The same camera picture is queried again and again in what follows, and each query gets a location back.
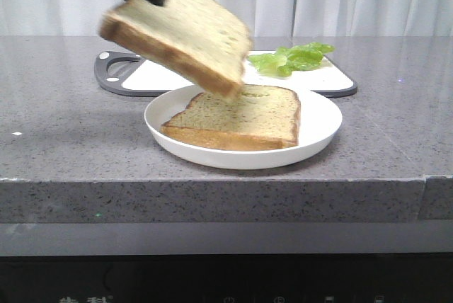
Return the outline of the white grey-rimmed cutting board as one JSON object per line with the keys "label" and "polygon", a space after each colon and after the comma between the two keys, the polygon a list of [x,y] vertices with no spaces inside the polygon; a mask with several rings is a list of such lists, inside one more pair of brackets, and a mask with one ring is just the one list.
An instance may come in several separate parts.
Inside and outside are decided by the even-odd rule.
{"label": "white grey-rimmed cutting board", "polygon": [[[357,83],[326,57],[318,69],[295,71],[285,77],[263,76],[249,61],[244,66],[243,80],[247,84],[308,89],[331,98],[351,96],[357,92]],[[94,73],[102,88],[124,96],[157,97],[191,85],[177,73],[135,53],[102,52],[95,60]]]}

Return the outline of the bread slice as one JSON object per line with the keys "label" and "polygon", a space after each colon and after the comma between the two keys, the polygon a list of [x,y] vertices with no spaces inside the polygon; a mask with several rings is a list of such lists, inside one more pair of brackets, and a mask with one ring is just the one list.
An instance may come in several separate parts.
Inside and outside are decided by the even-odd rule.
{"label": "bread slice", "polygon": [[263,151],[298,145],[301,103],[295,91],[247,84],[233,101],[199,93],[162,124],[172,139],[209,149]]}
{"label": "bread slice", "polygon": [[215,0],[126,0],[104,14],[99,35],[228,100],[253,46],[247,25]]}

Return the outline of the white round plate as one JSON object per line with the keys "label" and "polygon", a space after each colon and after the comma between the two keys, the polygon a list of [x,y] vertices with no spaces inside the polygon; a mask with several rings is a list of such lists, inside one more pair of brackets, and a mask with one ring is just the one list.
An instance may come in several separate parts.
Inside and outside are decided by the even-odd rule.
{"label": "white round plate", "polygon": [[154,99],[144,119],[168,152],[196,164],[228,169],[286,166],[323,150],[343,116],[313,91],[246,85],[227,103],[198,86]]}

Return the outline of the green lettuce leaf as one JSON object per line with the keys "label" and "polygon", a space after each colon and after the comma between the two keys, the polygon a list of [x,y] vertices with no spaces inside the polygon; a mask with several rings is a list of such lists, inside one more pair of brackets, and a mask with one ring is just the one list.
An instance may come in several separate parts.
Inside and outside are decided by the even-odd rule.
{"label": "green lettuce leaf", "polygon": [[278,47],[272,53],[249,55],[249,62],[264,76],[286,77],[293,72],[318,69],[324,55],[333,52],[332,45],[310,42],[306,45]]}

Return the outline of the black appliance panel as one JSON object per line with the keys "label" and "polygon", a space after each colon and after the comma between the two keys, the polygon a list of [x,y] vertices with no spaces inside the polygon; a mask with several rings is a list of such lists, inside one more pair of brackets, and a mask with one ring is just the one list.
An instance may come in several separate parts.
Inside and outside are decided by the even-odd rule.
{"label": "black appliance panel", "polygon": [[2,302],[451,302],[450,253],[1,259]]}

